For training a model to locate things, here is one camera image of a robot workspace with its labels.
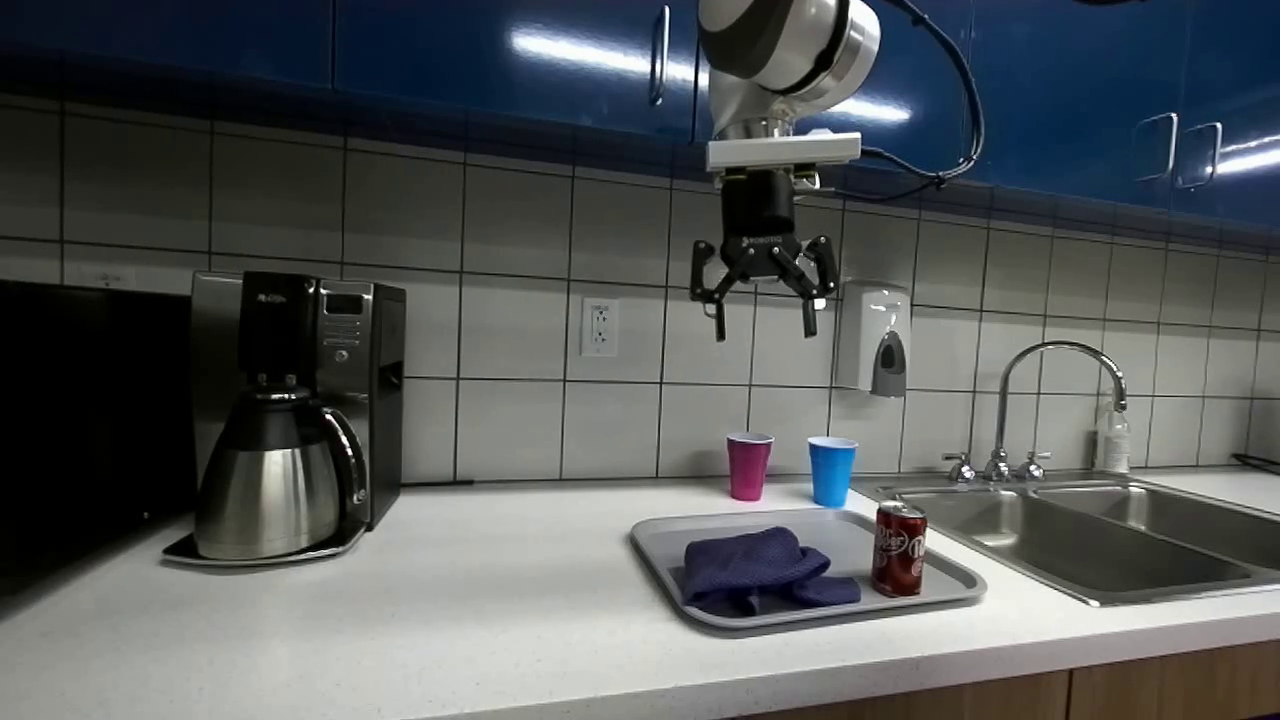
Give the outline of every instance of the blue cloth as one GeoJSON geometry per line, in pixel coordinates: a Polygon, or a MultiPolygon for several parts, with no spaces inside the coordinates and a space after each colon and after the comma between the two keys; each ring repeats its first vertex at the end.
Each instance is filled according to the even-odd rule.
{"type": "Polygon", "coordinates": [[[856,605],[856,580],[824,575],[833,559],[800,547],[797,532],[696,540],[685,547],[685,605],[715,618],[856,605]]]}

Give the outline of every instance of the stainless steel sink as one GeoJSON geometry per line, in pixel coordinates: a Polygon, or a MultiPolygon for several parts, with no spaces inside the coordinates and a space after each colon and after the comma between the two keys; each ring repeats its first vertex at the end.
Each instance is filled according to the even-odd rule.
{"type": "Polygon", "coordinates": [[[1177,602],[1250,586],[1280,580],[1280,566],[1250,566],[1191,540],[1171,540],[1162,529],[1183,529],[1171,496],[1154,505],[1136,499],[1123,484],[1072,484],[1067,488],[882,488],[927,512],[931,529],[972,546],[1083,605],[1145,605],[1177,602]]]}
{"type": "Polygon", "coordinates": [[[1041,499],[1280,571],[1280,520],[1154,484],[1045,484],[1041,499]]]}

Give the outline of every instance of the wall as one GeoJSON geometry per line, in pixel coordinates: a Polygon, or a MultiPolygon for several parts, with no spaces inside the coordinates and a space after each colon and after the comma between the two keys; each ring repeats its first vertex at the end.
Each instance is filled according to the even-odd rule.
{"type": "MultiPolygon", "coordinates": [[[[715,478],[732,429],[860,443],[866,474],[988,454],[1006,360],[1045,335],[1110,348],[1136,464],[1230,464],[1280,443],[1280,264],[1180,235],[1067,234],[808,200],[845,275],[918,298],[914,391],[829,383],[833,316],[800,339],[773,285],[735,293],[729,345],[685,302],[710,184],[428,151],[347,137],[0,101],[0,275],[190,293],[194,273],[300,268],[412,293],[412,481],[715,478]],[[622,302],[622,358],[580,358],[580,302],[622,302]]],[[[1017,374],[1007,449],[1088,462],[1110,390],[1083,358],[1017,374]]]]}

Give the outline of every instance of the coffee maker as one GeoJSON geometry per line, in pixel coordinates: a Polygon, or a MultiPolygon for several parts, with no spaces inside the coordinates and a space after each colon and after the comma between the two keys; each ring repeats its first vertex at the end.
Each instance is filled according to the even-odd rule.
{"type": "Polygon", "coordinates": [[[284,273],[196,275],[190,559],[343,551],[400,496],[403,293],[284,273]]]}

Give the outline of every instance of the red can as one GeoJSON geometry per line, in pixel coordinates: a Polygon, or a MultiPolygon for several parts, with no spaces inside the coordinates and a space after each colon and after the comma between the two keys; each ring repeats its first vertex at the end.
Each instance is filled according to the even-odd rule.
{"type": "Polygon", "coordinates": [[[885,499],[875,508],[873,586],[885,596],[922,596],[927,516],[885,499]]]}

